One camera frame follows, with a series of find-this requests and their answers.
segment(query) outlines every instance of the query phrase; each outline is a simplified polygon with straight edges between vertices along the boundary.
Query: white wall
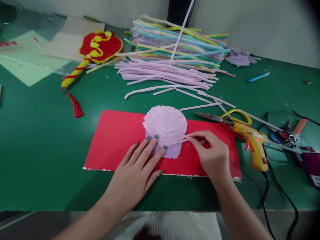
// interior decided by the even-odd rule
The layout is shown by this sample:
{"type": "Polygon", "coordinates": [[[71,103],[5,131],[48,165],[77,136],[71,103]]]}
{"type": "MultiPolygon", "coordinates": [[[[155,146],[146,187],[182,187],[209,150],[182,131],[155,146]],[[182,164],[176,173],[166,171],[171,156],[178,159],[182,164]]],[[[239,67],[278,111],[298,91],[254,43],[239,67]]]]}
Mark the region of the white wall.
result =
{"type": "Polygon", "coordinates": [[[141,14],[167,19],[169,0],[3,0],[8,4],[44,10],[61,15],[91,16],[110,25],[133,27],[132,21],[141,14]]]}
{"type": "Polygon", "coordinates": [[[229,33],[228,45],[283,62],[320,68],[319,29],[295,0],[197,0],[190,27],[229,33]]]}

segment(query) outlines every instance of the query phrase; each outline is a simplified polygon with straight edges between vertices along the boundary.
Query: yellow pipe cleaner handle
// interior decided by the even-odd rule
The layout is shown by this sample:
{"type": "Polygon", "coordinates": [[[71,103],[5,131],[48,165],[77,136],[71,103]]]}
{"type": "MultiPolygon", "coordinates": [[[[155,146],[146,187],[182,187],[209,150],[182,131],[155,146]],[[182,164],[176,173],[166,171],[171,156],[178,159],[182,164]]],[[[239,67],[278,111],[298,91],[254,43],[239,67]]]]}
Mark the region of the yellow pipe cleaner handle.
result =
{"type": "Polygon", "coordinates": [[[90,58],[84,59],[68,76],[63,78],[61,87],[67,88],[79,76],[79,74],[86,69],[87,65],[91,62],[90,58]]]}

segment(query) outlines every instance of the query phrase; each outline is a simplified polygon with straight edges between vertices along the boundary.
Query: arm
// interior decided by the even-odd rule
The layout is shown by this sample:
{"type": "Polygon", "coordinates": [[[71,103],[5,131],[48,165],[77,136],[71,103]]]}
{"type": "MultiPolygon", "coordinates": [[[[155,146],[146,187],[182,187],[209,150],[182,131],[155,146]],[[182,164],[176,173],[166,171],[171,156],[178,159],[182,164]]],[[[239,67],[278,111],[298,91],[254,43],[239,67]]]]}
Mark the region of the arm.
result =
{"type": "Polygon", "coordinates": [[[53,240],[98,240],[108,234],[140,202],[153,182],[161,175],[160,170],[152,171],[165,153],[166,146],[146,163],[157,141],[156,135],[151,140],[147,137],[140,145],[139,142],[133,144],[114,172],[106,192],[99,201],[53,240]]]}
{"type": "Polygon", "coordinates": [[[272,240],[233,183],[228,146],[208,130],[191,133],[187,139],[196,148],[201,165],[217,191],[221,213],[232,239],[272,240]],[[211,146],[209,149],[202,146],[205,142],[211,146]]]}

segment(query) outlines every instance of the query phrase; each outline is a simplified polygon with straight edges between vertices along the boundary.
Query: green table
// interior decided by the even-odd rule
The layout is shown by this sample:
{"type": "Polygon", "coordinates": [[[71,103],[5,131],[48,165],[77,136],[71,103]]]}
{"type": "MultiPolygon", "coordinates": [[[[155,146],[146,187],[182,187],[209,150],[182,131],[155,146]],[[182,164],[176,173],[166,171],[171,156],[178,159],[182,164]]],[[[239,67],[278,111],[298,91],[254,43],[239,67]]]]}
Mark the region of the green table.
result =
{"type": "MultiPolygon", "coordinates": [[[[320,71],[263,59],[255,65],[236,68],[223,62],[221,68],[236,75],[220,75],[209,94],[234,104],[259,118],[269,111],[294,109],[320,122],[320,71]],[[254,83],[247,80],[270,71],[269,77],[254,83]],[[303,84],[309,80],[311,85],[303,84]]],[[[72,104],[60,92],[62,76],[51,74],[32,87],[27,87],[0,66],[0,211],[83,211],[88,210],[103,194],[112,172],[82,170],[90,143],[103,109],[147,113],[156,105],[175,108],[202,105],[200,100],[169,91],[157,96],[151,92],[126,93],[159,85],[148,81],[127,86],[112,67],[85,74],[69,92],[81,103],[86,113],[73,119],[72,104]]],[[[201,109],[222,114],[219,107],[201,109]]],[[[194,111],[185,111],[195,119],[194,111]]],[[[292,114],[273,115],[270,122],[284,126],[297,120],[292,114]]],[[[308,122],[301,134],[302,144],[320,151],[320,128],[308,122]]],[[[250,153],[237,140],[243,174],[236,183],[253,209],[261,208],[265,179],[250,168],[250,153]]],[[[291,154],[266,148],[280,184],[299,210],[317,209],[320,192],[313,188],[306,173],[295,166],[291,154]]],[[[266,199],[268,209],[291,209],[275,184],[266,199]]],[[[219,210],[215,190],[207,178],[161,176],[136,210],[219,210]]]]}

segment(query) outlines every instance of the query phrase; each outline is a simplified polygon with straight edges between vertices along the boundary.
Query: blue pen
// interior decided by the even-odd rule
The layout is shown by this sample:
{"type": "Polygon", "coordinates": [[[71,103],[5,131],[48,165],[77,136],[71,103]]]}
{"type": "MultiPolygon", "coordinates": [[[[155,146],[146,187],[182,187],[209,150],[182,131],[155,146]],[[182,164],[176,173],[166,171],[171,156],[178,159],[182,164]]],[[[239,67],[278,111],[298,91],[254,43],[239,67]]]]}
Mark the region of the blue pen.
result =
{"type": "Polygon", "coordinates": [[[269,74],[270,74],[270,73],[265,73],[265,74],[262,74],[262,75],[260,75],[260,76],[258,76],[258,77],[251,78],[248,82],[257,81],[257,80],[259,80],[259,79],[261,79],[261,78],[264,78],[264,77],[268,76],[269,74]]]}

